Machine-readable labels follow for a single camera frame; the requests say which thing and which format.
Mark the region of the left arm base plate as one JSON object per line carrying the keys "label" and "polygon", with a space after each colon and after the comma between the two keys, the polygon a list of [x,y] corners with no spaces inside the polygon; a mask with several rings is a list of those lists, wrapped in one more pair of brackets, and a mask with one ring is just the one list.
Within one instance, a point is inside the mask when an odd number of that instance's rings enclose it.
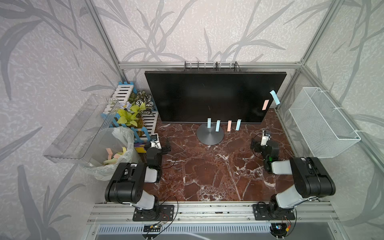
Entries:
{"label": "left arm base plate", "polygon": [[169,222],[174,219],[176,213],[174,205],[160,205],[152,210],[139,210],[135,208],[133,221],[134,222]]}

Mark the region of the mesh trash bin with bag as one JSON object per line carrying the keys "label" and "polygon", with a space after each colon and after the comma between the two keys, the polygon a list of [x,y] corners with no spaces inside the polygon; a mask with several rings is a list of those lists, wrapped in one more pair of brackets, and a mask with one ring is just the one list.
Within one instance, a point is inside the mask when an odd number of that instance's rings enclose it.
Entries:
{"label": "mesh trash bin with bag", "polygon": [[137,164],[141,158],[134,147],[134,131],[129,128],[108,128],[101,132],[103,136],[92,152],[90,162],[81,165],[81,170],[99,181],[109,181],[118,164]]}

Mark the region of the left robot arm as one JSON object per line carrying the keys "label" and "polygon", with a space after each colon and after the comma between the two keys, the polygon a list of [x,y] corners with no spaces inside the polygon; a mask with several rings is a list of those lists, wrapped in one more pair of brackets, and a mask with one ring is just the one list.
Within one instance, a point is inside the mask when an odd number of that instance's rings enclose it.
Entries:
{"label": "left robot arm", "polygon": [[145,183],[158,183],[163,174],[163,155],[171,151],[169,142],[158,149],[147,149],[145,163],[119,163],[105,191],[109,203],[131,205],[142,211],[151,211],[159,206],[156,196],[144,190]]}

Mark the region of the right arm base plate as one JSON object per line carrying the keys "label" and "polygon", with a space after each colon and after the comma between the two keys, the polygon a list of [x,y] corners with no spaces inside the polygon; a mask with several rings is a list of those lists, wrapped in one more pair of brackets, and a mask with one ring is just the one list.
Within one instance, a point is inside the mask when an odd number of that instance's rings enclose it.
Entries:
{"label": "right arm base plate", "polygon": [[265,202],[253,204],[252,208],[256,221],[291,221],[296,219],[293,209],[282,209]]}

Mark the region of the pink sticky note bottom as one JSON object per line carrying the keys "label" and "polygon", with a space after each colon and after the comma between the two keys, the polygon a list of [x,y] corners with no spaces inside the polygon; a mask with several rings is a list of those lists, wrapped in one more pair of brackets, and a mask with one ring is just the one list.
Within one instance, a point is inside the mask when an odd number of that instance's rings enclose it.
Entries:
{"label": "pink sticky note bottom", "polygon": [[227,132],[230,132],[230,131],[231,131],[231,127],[232,127],[232,121],[229,120],[229,121],[228,121]]}

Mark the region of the blue sticky note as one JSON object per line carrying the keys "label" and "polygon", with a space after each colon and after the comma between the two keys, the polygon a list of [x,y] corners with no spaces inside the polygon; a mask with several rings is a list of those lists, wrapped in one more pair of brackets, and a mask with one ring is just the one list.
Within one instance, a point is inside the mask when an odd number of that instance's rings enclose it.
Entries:
{"label": "blue sticky note", "polygon": [[238,120],[237,120],[236,131],[239,131],[239,130],[240,130],[241,121],[242,121],[241,119],[238,119]]}
{"label": "blue sticky note", "polygon": [[217,122],[216,122],[216,128],[215,128],[215,131],[216,131],[216,132],[219,132],[219,131],[220,131],[220,123],[221,123],[221,121],[220,121],[220,120],[217,120]]}
{"label": "blue sticky note", "polygon": [[207,128],[208,128],[208,129],[211,128],[211,124],[212,124],[212,120],[211,120],[211,118],[208,118],[208,119],[207,119]]}

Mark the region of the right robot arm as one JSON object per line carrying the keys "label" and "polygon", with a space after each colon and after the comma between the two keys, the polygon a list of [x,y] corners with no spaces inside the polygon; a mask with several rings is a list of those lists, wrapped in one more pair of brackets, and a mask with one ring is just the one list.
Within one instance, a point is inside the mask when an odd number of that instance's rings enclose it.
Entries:
{"label": "right robot arm", "polygon": [[269,212],[287,212],[295,206],[312,199],[332,196],[336,185],[316,157],[291,157],[279,160],[279,145],[272,140],[251,140],[251,150],[261,154],[264,169],[273,175],[291,175],[294,184],[287,190],[275,194],[269,202]]}

